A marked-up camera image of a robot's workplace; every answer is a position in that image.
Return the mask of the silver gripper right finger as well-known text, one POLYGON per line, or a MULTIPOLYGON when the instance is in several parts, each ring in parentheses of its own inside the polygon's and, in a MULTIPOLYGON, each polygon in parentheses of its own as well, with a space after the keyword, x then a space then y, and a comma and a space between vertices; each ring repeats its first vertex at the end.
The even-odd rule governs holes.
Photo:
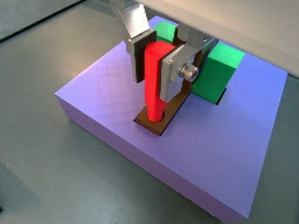
POLYGON ((192 64, 192 60, 198 53, 215 44, 211 35, 187 24, 178 25, 176 36, 183 44, 171 50, 162 62, 160 98, 166 102, 182 91, 183 81, 192 82, 196 79, 199 67, 192 64))

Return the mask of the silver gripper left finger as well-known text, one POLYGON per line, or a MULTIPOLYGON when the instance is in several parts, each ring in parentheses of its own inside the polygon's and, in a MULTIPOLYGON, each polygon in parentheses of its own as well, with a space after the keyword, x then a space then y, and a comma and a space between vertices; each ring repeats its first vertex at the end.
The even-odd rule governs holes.
POLYGON ((139 83, 146 78, 146 46, 156 41, 156 31, 150 28, 146 7, 140 3, 134 0, 110 0, 110 4, 124 33, 134 81, 139 83))

